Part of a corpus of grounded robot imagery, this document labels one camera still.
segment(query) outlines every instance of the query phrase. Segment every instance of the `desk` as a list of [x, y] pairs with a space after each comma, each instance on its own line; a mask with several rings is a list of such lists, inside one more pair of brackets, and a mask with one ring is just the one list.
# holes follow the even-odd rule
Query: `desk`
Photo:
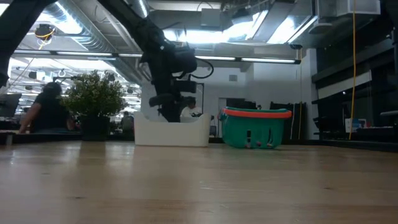
[[53, 142], [0, 149], [0, 223], [398, 222], [398, 154]]

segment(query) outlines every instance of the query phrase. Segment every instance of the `computer monitor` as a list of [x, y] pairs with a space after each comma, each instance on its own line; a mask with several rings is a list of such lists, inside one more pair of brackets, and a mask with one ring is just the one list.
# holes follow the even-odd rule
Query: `computer monitor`
[[0, 117], [12, 118], [19, 104], [22, 94], [0, 95]]

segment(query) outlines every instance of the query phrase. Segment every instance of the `person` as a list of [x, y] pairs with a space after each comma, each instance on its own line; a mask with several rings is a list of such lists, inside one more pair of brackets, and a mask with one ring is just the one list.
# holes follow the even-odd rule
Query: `person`
[[62, 88], [58, 83], [46, 84], [22, 120], [19, 133], [26, 133], [29, 125], [31, 133], [63, 133], [72, 130], [73, 121], [66, 107], [61, 105], [61, 93]]
[[192, 118], [201, 115], [201, 108], [197, 106], [197, 101], [194, 97], [187, 97], [188, 106], [186, 106], [182, 112], [181, 117]]
[[132, 135], [134, 132], [134, 118], [130, 116], [128, 111], [125, 111], [121, 120], [123, 134]]
[[23, 112], [21, 113], [21, 118], [19, 119], [19, 124], [22, 124], [22, 121], [25, 119], [25, 116], [28, 111], [29, 111], [29, 108], [24, 108]]

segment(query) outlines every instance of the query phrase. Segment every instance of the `white bin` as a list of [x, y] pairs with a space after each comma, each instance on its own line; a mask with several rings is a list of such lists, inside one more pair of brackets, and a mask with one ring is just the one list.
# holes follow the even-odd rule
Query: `white bin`
[[137, 146], [207, 147], [209, 132], [209, 114], [191, 123], [165, 123], [149, 121], [141, 112], [134, 113]]

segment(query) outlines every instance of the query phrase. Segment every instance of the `yellow cable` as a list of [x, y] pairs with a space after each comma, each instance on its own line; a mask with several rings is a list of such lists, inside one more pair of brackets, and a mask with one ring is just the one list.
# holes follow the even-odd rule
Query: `yellow cable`
[[40, 47], [39, 47], [39, 50], [42, 50], [42, 48], [43, 48], [43, 46], [44, 46], [45, 44], [43, 43], [43, 44], [41, 44], [40, 45]]
[[[300, 49], [300, 60], [303, 60], [303, 48]], [[300, 121], [298, 123], [298, 140], [300, 140], [301, 137], [301, 114], [303, 111], [303, 86], [302, 86], [302, 73], [303, 73], [303, 67], [300, 62]]]
[[353, 58], [354, 58], [354, 85], [353, 85], [353, 98], [351, 100], [351, 122], [350, 127], [349, 127], [349, 140], [351, 140], [351, 137], [353, 135], [353, 120], [354, 120], [354, 105], [355, 105], [355, 82], [356, 82], [356, 16], [355, 16], [355, 10], [356, 10], [356, 0], [354, 0], [354, 11], [353, 11]]

